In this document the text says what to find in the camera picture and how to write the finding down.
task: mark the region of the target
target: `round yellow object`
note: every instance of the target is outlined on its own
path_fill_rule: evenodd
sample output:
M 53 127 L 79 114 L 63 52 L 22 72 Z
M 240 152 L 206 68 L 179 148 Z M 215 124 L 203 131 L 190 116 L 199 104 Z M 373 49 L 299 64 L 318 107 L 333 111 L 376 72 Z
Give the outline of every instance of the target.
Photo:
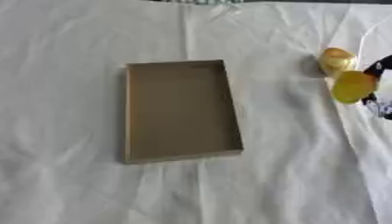
M 356 57 L 350 52 L 332 47 L 324 50 L 318 64 L 325 74 L 337 79 L 340 72 L 355 69 Z
M 332 87 L 332 96 L 339 102 L 355 103 L 376 90 L 375 77 L 360 71 L 341 72 Z

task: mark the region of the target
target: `toy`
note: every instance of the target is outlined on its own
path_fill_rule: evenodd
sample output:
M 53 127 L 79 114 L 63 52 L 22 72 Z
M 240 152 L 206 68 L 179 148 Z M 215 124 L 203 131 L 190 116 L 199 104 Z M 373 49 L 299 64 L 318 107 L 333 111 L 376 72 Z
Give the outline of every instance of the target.
M 377 88 L 378 80 L 366 73 L 355 71 L 355 55 L 339 48 L 328 48 L 320 56 L 321 70 L 335 79 L 332 96 L 342 103 L 355 103 Z
M 327 75 L 333 77 L 332 96 L 346 104 L 359 100 L 376 116 L 392 120 L 392 101 L 377 99 L 375 91 L 386 69 L 392 69 L 392 55 L 377 60 L 363 72 L 354 70 L 353 54 L 339 48 L 326 49 L 318 63 Z

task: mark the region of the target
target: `yellow plastic cap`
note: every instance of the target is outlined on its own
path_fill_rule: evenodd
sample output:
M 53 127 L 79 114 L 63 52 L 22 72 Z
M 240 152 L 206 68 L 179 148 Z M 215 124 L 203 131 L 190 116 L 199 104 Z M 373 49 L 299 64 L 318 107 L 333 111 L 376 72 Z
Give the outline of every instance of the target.
M 332 96 L 339 102 L 355 103 L 376 90 L 374 76 L 360 71 L 341 72 L 332 87 Z

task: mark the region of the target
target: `cardboard box lid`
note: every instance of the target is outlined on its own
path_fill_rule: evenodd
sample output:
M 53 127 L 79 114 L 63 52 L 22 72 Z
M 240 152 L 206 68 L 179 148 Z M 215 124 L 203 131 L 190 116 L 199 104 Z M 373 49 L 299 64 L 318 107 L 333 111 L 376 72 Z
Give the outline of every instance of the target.
M 222 61 L 128 69 L 127 163 L 242 149 Z

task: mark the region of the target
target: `wrinkled fabric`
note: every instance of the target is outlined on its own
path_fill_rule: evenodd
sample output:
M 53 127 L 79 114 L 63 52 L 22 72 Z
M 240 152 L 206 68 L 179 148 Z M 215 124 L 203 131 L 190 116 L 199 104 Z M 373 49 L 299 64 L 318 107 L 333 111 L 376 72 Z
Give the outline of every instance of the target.
M 0 222 L 390 223 L 392 124 L 336 103 L 314 57 L 356 53 L 391 12 L 0 1 Z M 368 35 L 363 67 L 390 54 L 389 33 Z M 244 152 L 119 163 L 123 65 L 174 60 L 225 61 Z

